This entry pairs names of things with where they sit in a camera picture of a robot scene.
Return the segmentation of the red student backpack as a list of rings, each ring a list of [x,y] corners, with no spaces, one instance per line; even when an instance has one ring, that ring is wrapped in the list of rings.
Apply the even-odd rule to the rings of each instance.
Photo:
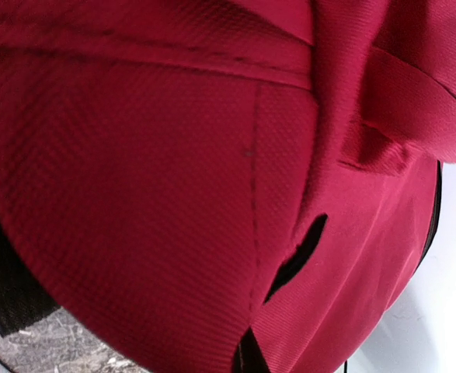
[[[0,1],[0,334],[331,372],[433,241],[456,1]]]

